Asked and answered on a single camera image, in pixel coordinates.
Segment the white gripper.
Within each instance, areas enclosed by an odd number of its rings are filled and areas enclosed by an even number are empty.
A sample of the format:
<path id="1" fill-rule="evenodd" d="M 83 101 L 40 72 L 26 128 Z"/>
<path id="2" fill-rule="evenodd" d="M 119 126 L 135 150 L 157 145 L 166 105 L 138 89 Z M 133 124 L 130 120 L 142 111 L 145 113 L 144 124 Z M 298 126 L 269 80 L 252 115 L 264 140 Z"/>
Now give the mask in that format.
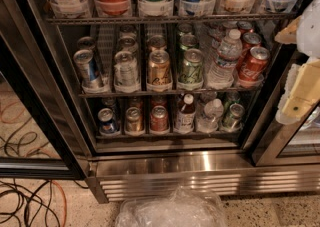
<path id="1" fill-rule="evenodd" d="M 301 120 L 320 100 L 320 0 L 313 0 L 301 17 L 291 21 L 275 36 L 281 44 L 296 44 L 309 58 L 302 65 L 292 64 L 285 92 L 278 103 L 275 119 L 283 125 Z"/>

